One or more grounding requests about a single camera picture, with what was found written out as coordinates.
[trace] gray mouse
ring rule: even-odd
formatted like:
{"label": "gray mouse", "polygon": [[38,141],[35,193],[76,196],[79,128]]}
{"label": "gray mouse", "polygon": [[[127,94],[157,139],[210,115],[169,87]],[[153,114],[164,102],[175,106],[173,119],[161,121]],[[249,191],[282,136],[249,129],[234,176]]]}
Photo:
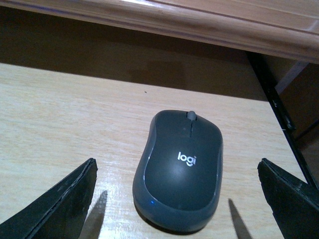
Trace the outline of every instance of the gray mouse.
{"label": "gray mouse", "polygon": [[189,111],[161,111],[133,181],[138,211],[174,232],[202,229],[213,216],[220,194],[223,139],[219,128]]}

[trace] wooden edge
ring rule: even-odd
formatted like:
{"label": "wooden edge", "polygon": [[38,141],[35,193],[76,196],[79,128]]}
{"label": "wooden edge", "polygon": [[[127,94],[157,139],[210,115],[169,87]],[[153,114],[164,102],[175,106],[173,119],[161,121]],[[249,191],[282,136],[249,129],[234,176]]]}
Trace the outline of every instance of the wooden edge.
{"label": "wooden edge", "polygon": [[0,5],[319,63],[319,36],[148,1],[0,0]]}

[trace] wood grain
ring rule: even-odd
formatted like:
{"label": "wood grain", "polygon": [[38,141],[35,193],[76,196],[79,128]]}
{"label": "wood grain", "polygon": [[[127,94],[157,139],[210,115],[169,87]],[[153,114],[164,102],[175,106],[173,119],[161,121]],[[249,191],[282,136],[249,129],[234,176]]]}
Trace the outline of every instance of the wood grain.
{"label": "wood grain", "polygon": [[0,0],[0,4],[319,63],[315,0]]}
{"label": "wood grain", "polygon": [[[304,178],[267,102],[3,63],[0,72],[0,222],[94,157],[99,170],[90,211],[104,213],[100,238],[177,238],[144,222],[132,197],[152,117],[177,109],[196,111],[224,138],[217,211],[188,238],[236,238],[229,199],[252,238],[282,238],[262,192],[258,162],[266,157]],[[105,212],[92,210],[100,196]]]}

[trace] light wood desk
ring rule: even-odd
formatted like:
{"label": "light wood desk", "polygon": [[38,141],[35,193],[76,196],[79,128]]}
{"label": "light wood desk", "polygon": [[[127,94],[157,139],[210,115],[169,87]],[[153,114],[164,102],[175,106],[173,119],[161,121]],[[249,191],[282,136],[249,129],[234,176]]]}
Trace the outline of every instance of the light wood desk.
{"label": "light wood desk", "polygon": [[0,0],[0,5],[319,63],[316,0]]}
{"label": "light wood desk", "polygon": [[132,182],[152,117],[178,109],[214,122],[224,138],[217,211],[187,237],[236,238],[231,199],[252,238],[282,238],[262,192],[258,162],[266,157],[303,176],[268,102],[3,63],[0,72],[0,222],[94,157],[99,170],[91,209],[107,191],[100,238],[177,238],[138,216]]}
{"label": "light wood desk", "polygon": [[[234,224],[241,225],[238,216],[232,220],[231,199],[252,238],[282,238],[258,162],[266,157],[303,176],[243,52],[34,13],[6,16],[0,22],[0,223],[94,157],[99,170],[89,218],[104,218],[100,238],[178,237],[145,223],[132,197],[153,116],[177,109],[196,111],[224,137],[216,214],[186,237],[236,238]],[[85,226],[81,239],[92,231],[99,229]]]}

